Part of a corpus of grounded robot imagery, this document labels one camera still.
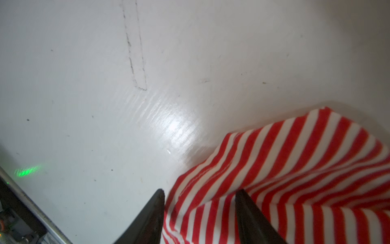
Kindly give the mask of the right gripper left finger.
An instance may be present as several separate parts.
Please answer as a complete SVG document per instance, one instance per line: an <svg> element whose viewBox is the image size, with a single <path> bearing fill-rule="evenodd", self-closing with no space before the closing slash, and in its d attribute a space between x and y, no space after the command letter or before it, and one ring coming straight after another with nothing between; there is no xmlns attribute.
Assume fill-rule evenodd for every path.
<svg viewBox="0 0 390 244"><path fill-rule="evenodd" d="M158 189L115 244L159 244L164 213L165 193Z"/></svg>

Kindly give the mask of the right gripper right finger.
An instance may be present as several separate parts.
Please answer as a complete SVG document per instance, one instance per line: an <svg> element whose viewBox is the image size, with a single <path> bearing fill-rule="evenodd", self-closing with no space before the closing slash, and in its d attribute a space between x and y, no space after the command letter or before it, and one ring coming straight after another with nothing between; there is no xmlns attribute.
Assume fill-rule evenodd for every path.
<svg viewBox="0 0 390 244"><path fill-rule="evenodd" d="M286 244L255 202L241 189L235 195L239 239L242 244Z"/></svg>

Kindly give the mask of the red white striped garment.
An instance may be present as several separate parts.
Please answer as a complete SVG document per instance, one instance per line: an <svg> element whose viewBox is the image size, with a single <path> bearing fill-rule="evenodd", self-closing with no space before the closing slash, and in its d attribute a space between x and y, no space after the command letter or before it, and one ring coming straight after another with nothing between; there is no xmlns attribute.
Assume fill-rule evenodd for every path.
<svg viewBox="0 0 390 244"><path fill-rule="evenodd" d="M239 243L241 189L289 244L390 241L390 150L330 108L227 134L177 179L162 242Z"/></svg>

